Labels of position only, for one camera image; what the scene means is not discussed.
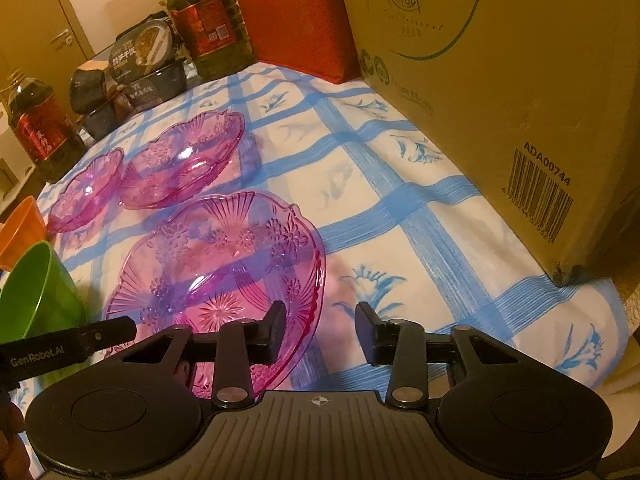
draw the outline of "barcode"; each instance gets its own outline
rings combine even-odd
[[[219,27],[216,27],[216,32],[218,33],[218,37],[221,40],[226,40],[226,38],[229,37],[229,31],[226,28],[226,25],[220,25]]]
[[[511,178],[506,191],[540,234],[549,243],[556,241],[574,200],[535,161],[518,149],[513,156]]]

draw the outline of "pink plate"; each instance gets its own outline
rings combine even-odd
[[[172,324],[216,332],[227,321],[262,319],[273,301],[284,301],[279,358],[252,367],[257,395],[302,357],[318,325],[325,272],[322,240],[297,205],[254,191],[206,196],[136,243],[105,317],[132,317],[140,341]],[[212,373],[212,364],[198,365],[199,397],[210,397]]]
[[[239,112],[208,110],[174,124],[131,159],[120,183],[127,209],[163,208],[183,202],[222,172],[244,134]]]
[[[122,149],[115,148],[95,157],[76,174],[51,208],[47,229],[52,233],[74,231],[98,216],[118,187],[123,158]]]

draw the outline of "orange cup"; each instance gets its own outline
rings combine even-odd
[[[44,219],[33,196],[25,198],[0,229],[0,269],[14,265],[34,243],[47,239]]]

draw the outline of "door handle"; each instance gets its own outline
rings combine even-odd
[[[60,34],[57,34],[53,38],[51,38],[51,40],[49,41],[49,44],[53,44],[60,38],[64,38],[65,36],[69,36],[70,34],[71,34],[71,31],[68,28],[66,28],[65,30],[60,32]]]

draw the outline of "door frame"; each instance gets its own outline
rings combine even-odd
[[[91,47],[91,43],[87,39],[84,34],[84,30],[82,29],[82,25],[80,24],[80,20],[76,16],[76,12],[74,11],[74,6],[71,4],[71,0],[58,0],[60,2],[60,7],[62,7],[62,11],[65,13],[66,20],[69,22],[71,26],[71,30],[76,37],[76,41],[78,41],[78,45],[80,49],[84,53],[84,56],[87,59],[91,59],[95,56],[95,52]]]

